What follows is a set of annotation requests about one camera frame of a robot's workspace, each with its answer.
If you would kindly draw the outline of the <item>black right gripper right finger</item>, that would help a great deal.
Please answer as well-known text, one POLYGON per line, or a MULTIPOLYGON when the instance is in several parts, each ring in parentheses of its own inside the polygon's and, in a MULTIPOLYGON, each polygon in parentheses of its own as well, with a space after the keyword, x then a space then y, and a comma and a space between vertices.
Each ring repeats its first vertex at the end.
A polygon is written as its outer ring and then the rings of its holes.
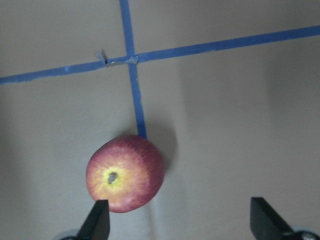
POLYGON ((303 239, 263 197, 250 199, 250 230, 256 240, 303 239))

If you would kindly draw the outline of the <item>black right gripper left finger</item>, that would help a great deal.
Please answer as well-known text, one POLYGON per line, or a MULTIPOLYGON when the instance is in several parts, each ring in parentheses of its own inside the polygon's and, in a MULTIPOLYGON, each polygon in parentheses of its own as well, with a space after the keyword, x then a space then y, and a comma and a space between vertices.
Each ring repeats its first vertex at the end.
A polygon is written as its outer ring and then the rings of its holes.
POLYGON ((109 202, 97 200, 77 233, 78 240, 107 240, 110 235, 109 202))

